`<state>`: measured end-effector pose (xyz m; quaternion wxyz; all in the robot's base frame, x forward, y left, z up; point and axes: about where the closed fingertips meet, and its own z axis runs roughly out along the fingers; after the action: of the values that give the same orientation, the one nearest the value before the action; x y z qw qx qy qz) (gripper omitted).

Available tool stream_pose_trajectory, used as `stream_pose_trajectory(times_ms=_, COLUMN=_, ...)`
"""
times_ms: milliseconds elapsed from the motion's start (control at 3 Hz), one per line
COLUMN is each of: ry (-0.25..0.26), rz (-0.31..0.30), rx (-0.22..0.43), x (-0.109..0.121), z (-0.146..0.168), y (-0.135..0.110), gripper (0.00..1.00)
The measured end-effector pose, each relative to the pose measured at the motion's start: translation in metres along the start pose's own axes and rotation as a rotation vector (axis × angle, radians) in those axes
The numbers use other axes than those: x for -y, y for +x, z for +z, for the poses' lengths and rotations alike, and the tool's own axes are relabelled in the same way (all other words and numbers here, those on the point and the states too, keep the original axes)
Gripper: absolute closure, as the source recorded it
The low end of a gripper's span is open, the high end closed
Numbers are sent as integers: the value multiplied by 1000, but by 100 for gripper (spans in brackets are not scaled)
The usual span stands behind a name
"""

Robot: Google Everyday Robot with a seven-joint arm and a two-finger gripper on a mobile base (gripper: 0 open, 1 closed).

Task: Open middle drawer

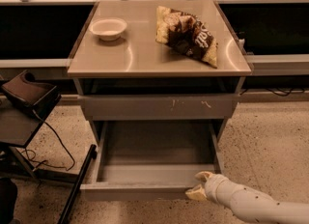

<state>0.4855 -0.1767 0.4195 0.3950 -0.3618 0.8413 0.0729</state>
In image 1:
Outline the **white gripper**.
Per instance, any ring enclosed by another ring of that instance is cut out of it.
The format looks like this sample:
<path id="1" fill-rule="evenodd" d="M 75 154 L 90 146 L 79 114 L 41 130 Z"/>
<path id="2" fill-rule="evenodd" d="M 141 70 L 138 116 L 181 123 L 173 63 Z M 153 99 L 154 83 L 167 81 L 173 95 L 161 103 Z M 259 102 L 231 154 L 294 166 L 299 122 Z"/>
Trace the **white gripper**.
<path id="1" fill-rule="evenodd" d="M 200 182 L 205 182 L 205 188 L 198 184 L 186 190 L 185 195 L 195 201 L 206 201 L 207 198 L 216 204 L 228 204 L 229 193 L 226 183 L 227 177 L 221 174 L 213 174 L 209 171 L 201 171 L 195 175 Z"/>

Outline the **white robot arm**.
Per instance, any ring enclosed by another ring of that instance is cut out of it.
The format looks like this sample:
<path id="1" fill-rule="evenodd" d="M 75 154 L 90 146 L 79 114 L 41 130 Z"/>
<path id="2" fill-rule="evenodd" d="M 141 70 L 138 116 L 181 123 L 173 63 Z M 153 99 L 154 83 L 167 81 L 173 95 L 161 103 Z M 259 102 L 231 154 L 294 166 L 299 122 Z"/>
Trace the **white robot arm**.
<path id="1" fill-rule="evenodd" d="M 264 192 L 231 181 L 222 174 L 202 171 L 200 182 L 185 194 L 191 200 L 212 201 L 238 219 L 257 224 L 309 224 L 309 205 L 274 200 Z"/>

